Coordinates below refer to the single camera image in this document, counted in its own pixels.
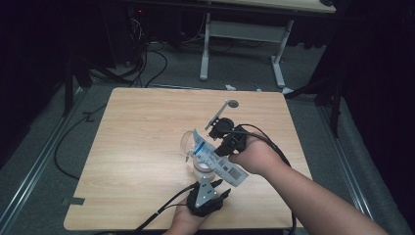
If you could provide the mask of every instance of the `dark background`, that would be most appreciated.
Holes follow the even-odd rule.
[[[342,70],[343,95],[373,162],[412,230],[415,230],[414,2],[337,1],[338,16],[364,16],[368,22],[335,26],[329,22],[297,21],[289,41],[289,45],[304,43],[307,47],[328,45],[310,82],[333,75],[338,67],[346,68]],[[117,42],[126,36],[111,28],[111,21],[122,21],[116,17],[119,11],[114,10],[118,13],[114,15],[96,5],[63,6],[40,0],[1,2],[1,165],[12,156],[33,119],[62,83],[64,64],[74,44],[76,48],[98,47],[86,54],[96,61],[101,58],[103,61],[99,63],[103,66],[128,60],[130,56],[128,48],[117,47]],[[95,17],[88,15],[85,19],[79,9]],[[155,10],[149,12],[152,18],[147,26],[152,35],[178,46],[181,31],[192,34],[202,18],[202,14],[180,11],[159,15]],[[172,26],[163,27],[165,22]],[[107,30],[108,36],[102,36]],[[345,52],[349,52],[349,58],[342,60]],[[328,84],[315,92],[332,88]]]

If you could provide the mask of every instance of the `white label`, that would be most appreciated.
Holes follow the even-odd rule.
[[[193,130],[193,137],[195,138],[195,156],[213,169],[223,180],[237,187],[248,177],[244,170],[229,162],[227,157],[219,157],[214,152],[214,146],[202,138],[196,129]]]

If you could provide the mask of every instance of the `forearm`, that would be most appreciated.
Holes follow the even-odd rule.
[[[286,165],[264,177],[310,234],[387,234],[349,203]]]

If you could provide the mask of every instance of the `table top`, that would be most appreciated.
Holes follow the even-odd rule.
[[[306,11],[313,13],[335,13],[334,6],[328,7],[320,0],[209,0],[228,4],[252,5],[256,7],[278,8],[286,10]]]
[[[85,201],[69,206],[65,228],[135,229],[194,183],[193,166],[181,156],[180,140],[186,131],[196,128],[218,146],[219,140],[207,137],[205,126],[226,99],[238,101],[239,107],[228,107],[222,118],[261,128],[293,168],[311,178],[280,93],[116,88],[74,193],[75,198]],[[262,177],[250,175],[236,188],[223,182],[216,191],[220,194],[229,188],[232,190],[223,208],[210,216],[202,229],[291,227],[290,209]],[[174,208],[167,209],[146,229],[168,228],[173,213]]]

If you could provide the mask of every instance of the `power cable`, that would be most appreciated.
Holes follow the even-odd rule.
[[[88,114],[88,116],[86,116],[86,117],[84,117],[84,118],[82,118],[82,119],[80,119],[79,121],[77,121],[71,128],[69,128],[66,132],[65,132],[65,134],[62,136],[62,138],[59,140],[59,142],[58,142],[58,145],[56,146],[56,149],[55,149],[55,152],[54,152],[54,163],[55,163],[55,166],[56,166],[56,168],[61,172],[61,173],[63,173],[64,175],[66,175],[66,176],[68,176],[68,177],[70,177],[70,178],[73,178],[73,179],[75,179],[75,180],[79,180],[79,176],[76,176],[76,175],[74,175],[74,174],[71,174],[71,173],[69,173],[69,172],[67,172],[67,171],[65,171],[61,166],[60,166],[60,164],[59,164],[59,161],[58,161],[58,151],[59,151],[59,148],[61,147],[61,144],[62,144],[62,142],[65,140],[65,138],[68,136],[68,134],[70,134],[70,132],[75,128],[75,127],[77,127],[80,123],[82,123],[84,120],[86,120],[86,119],[88,119],[89,117],[91,117],[92,115],[94,115],[94,114],[96,114],[97,112],[99,112],[100,110],[102,110],[102,109],[104,109],[105,107],[107,106],[107,104],[105,104],[105,105],[103,105],[103,106],[101,106],[100,108],[98,108],[97,110],[95,110],[94,112],[92,112],[92,113],[89,113]]]

